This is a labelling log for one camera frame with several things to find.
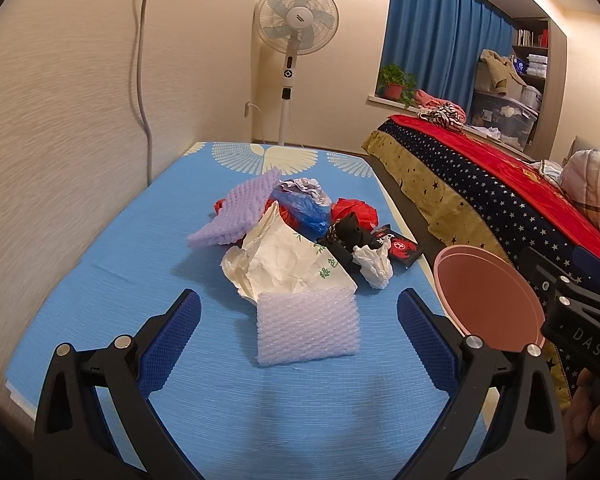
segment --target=pink cloth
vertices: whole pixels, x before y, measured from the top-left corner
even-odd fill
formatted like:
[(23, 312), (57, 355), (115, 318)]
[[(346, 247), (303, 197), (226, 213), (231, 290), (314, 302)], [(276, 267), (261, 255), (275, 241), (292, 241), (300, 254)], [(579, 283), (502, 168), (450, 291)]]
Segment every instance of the pink cloth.
[(451, 101), (433, 97), (433, 96), (427, 94), (424, 90), (418, 90), (416, 92), (416, 95), (414, 96), (414, 99), (417, 102), (417, 104), (419, 104), (420, 106), (423, 106), (425, 108), (435, 108), (435, 107), (443, 105), (445, 103), (450, 103), (454, 106), (454, 108), (456, 110), (458, 110), (458, 115), (460, 116), (459, 118), (462, 119), (462, 122), (463, 123), (466, 122), (466, 114), (464, 113), (464, 110), (462, 110), (461, 107), (459, 107), (455, 103), (452, 103)]

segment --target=white bird pattern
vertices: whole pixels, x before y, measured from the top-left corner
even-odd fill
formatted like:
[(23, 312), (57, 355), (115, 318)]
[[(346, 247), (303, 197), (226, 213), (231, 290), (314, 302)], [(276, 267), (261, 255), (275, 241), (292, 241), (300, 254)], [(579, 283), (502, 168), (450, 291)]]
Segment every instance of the white bird pattern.
[(336, 168), (355, 176), (374, 176), (374, 170), (359, 156), (327, 152), (327, 160)]
[(191, 155), (191, 153), (196, 153), (199, 152), (202, 148), (204, 148), (206, 145), (206, 142), (196, 142), (195, 144), (193, 144), (193, 146), (191, 146), (183, 156), (185, 155)]
[(318, 160), (316, 150), (243, 142), (215, 142), (211, 153), (222, 166), (248, 174), (263, 174), (271, 168), (278, 168), (283, 175), (301, 173)]

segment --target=plastic storage box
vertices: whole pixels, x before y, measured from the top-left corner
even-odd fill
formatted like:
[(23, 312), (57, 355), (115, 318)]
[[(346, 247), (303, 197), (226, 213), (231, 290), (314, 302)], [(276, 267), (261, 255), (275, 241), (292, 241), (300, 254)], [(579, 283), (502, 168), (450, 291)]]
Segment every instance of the plastic storage box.
[(538, 56), (537, 54), (529, 54), (529, 63), (549, 64), (548, 56)]
[(529, 134), (538, 120), (538, 114), (521, 102), (508, 97), (474, 92), (470, 124), (497, 128), (500, 140), (517, 150), (524, 150)]
[(542, 105), (542, 92), (533, 86), (525, 86), (522, 89), (520, 102), (532, 110), (539, 112)]

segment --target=red blanket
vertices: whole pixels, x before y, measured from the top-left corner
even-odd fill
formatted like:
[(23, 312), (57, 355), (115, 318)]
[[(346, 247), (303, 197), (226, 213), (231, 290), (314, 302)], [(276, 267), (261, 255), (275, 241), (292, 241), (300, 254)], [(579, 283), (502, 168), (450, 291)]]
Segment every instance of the red blanket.
[(529, 202), (574, 244), (583, 246), (600, 258), (600, 231), (555, 187), (521, 160), (493, 146), (450, 132), (422, 119), (404, 115), (394, 115), (391, 119), (401, 126), (413, 128), (435, 138), (446, 147), (464, 155), (484, 171), (496, 176)]

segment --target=blue curtain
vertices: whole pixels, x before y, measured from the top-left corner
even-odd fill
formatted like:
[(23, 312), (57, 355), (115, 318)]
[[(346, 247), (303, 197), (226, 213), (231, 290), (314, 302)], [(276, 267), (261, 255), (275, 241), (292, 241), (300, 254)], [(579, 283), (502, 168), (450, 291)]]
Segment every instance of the blue curtain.
[(382, 66), (401, 66), (468, 114), (480, 53), (509, 56), (512, 35), (510, 18), (486, 0), (390, 0)]

